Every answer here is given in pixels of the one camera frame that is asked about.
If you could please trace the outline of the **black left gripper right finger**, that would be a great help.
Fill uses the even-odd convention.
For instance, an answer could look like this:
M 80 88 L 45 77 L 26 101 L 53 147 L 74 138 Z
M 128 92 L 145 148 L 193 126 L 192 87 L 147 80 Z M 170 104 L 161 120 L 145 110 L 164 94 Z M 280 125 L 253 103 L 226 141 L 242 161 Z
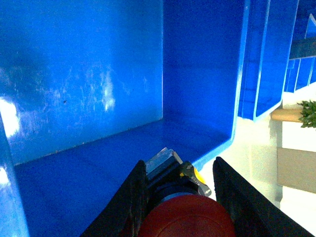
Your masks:
M 312 237 L 274 206 L 221 157 L 213 163 L 216 200 L 229 213 L 237 237 Z

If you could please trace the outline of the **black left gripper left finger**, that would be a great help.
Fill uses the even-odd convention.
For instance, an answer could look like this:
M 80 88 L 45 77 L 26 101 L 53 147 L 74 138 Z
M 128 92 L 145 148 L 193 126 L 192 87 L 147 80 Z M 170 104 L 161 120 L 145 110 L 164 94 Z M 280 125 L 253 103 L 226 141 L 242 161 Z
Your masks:
M 140 160 L 107 206 L 81 236 L 136 237 L 145 219 L 147 203 L 146 165 Z

